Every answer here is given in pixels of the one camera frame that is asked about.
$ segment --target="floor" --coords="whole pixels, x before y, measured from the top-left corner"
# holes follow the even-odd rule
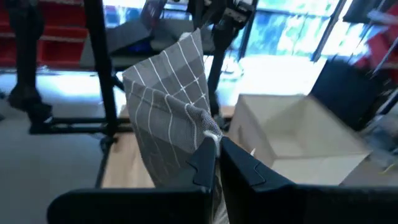
[[[243,60],[242,64],[243,77],[221,77],[218,92],[223,105],[235,104],[239,93],[307,94],[323,66],[294,58],[290,66],[279,58]],[[15,82],[14,74],[0,75],[0,90],[9,92]],[[45,75],[38,78],[38,86],[55,116],[104,115],[96,76]],[[120,110],[125,97],[118,89],[115,95]],[[46,208],[56,196],[94,186],[101,160],[98,136],[31,136],[24,113],[0,100],[0,114],[6,117],[0,122],[0,223],[45,223]]]

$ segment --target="gray fabric bag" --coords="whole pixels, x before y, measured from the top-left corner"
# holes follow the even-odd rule
[[[142,160],[156,187],[176,177],[204,131],[223,135],[210,115],[199,29],[127,69],[123,82]],[[217,208],[219,182],[215,195]]]

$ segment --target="gray plaid bag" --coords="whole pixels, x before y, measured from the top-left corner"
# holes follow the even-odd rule
[[[123,82],[142,160],[156,187],[179,173],[204,131],[222,136],[210,115],[199,29],[127,69]],[[216,194],[215,208],[221,200]]]

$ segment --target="open cardboard box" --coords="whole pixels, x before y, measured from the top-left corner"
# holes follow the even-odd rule
[[[339,185],[369,154],[359,137],[311,96],[240,95],[228,135],[300,184]]]

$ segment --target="wooden table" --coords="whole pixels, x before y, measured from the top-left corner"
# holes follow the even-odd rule
[[[221,108],[224,116],[232,116],[233,106]],[[128,118],[124,108],[119,115]],[[134,133],[118,133],[118,141],[114,143],[108,154],[102,178],[102,188],[151,188],[154,183],[141,159],[137,139]]]

